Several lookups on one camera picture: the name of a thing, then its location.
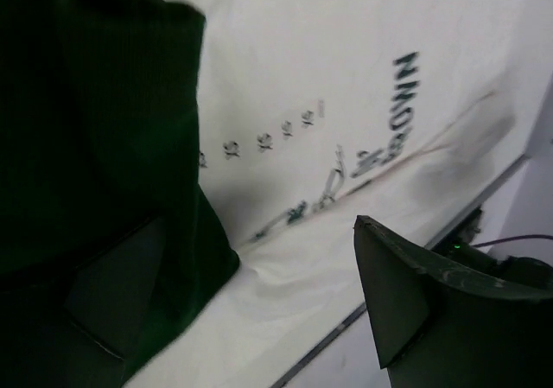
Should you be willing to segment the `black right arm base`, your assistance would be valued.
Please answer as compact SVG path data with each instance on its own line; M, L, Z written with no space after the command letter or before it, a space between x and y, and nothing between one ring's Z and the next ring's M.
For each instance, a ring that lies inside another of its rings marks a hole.
M545 281L545 287L552 281L552 266L536 258L508 256L505 261L484 253L481 248L489 245L498 245L516 241L528 241L531 239L552 240L547 234L525 234L509 238L495 239L492 241L472 244L472 241L480 233L480 222L483 217L481 207L474 209L466 216L446 237L441 239L432 249L433 252L464 264L474 270L478 270L497 278L515 282L528 278L531 282Z

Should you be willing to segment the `white green raglan t-shirt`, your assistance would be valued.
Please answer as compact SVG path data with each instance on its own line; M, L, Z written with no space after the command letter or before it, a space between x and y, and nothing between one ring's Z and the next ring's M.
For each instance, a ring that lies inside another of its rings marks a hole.
M552 0L1 0L1 275L161 218L120 387L272 387L519 159Z

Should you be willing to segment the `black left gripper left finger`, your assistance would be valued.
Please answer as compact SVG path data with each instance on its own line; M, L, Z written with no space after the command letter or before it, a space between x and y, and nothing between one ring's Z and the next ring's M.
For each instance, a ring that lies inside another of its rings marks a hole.
M161 218L1 275L3 387L120 387L165 249Z

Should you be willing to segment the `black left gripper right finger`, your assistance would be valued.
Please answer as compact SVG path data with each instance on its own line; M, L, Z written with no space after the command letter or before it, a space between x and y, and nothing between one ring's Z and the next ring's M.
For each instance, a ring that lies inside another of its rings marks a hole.
M360 216L354 248L394 387L549 387L552 281L474 270Z

